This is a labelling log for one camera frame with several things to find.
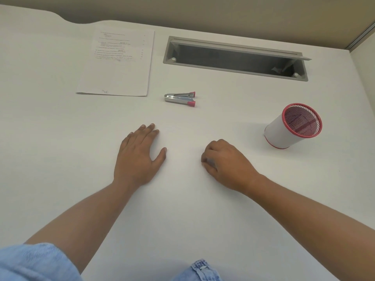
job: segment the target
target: light blue denim shirt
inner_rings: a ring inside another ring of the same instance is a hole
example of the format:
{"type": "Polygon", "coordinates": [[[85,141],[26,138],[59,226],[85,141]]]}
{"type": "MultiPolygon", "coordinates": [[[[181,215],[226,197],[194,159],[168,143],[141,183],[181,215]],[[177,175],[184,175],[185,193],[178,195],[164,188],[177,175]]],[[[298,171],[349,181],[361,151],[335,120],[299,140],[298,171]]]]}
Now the light blue denim shirt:
{"type": "MultiPolygon", "coordinates": [[[[1,281],[82,281],[77,268],[53,244],[14,245],[0,249],[1,281]]],[[[204,260],[194,262],[171,281],[222,281],[204,260]]]]}

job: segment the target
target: hand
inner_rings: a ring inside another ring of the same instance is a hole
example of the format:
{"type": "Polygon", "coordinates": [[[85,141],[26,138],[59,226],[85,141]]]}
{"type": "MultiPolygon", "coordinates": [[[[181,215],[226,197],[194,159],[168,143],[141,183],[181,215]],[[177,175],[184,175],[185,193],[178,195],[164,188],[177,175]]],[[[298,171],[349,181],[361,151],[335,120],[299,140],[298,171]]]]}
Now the hand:
{"type": "Polygon", "coordinates": [[[207,145],[201,162],[219,183],[245,195],[261,177],[249,160],[223,139],[207,145]]]}
{"type": "Polygon", "coordinates": [[[150,148],[159,130],[155,124],[146,128],[142,125],[137,131],[122,141],[114,172],[114,183],[130,185],[135,191],[152,180],[166,158],[166,148],[162,148],[154,161],[150,158],[150,148]]]}

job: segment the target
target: person's left hand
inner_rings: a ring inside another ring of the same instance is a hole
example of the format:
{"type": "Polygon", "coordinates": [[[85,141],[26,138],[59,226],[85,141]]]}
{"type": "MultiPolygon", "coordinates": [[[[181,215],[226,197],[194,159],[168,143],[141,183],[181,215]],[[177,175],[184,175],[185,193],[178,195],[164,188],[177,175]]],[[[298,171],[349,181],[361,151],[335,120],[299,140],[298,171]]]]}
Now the person's left hand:
{"type": "Polygon", "coordinates": [[[152,180],[166,158],[166,148],[162,148],[154,161],[150,158],[150,148],[159,130],[155,124],[146,128],[142,125],[122,141],[115,165],[113,182],[119,186],[137,190],[152,180]]]}

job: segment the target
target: white paper sheet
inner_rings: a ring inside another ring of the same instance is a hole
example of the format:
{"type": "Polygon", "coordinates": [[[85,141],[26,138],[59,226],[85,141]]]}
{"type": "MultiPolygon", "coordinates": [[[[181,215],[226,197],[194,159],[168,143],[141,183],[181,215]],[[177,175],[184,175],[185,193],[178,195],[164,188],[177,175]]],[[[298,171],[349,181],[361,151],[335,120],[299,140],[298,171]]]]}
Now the white paper sheet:
{"type": "Polygon", "coordinates": [[[77,91],[146,96],[154,31],[97,27],[77,91]]]}

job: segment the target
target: pen holder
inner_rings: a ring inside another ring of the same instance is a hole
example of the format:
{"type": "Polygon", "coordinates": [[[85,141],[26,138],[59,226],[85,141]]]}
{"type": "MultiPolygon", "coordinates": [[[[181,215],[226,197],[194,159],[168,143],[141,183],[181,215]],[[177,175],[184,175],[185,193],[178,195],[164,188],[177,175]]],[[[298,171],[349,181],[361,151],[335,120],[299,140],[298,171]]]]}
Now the pen holder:
{"type": "Polygon", "coordinates": [[[322,121],[311,107],[292,103],[264,130],[267,142],[278,149],[286,149],[305,138],[317,136],[322,130],[322,121]]]}

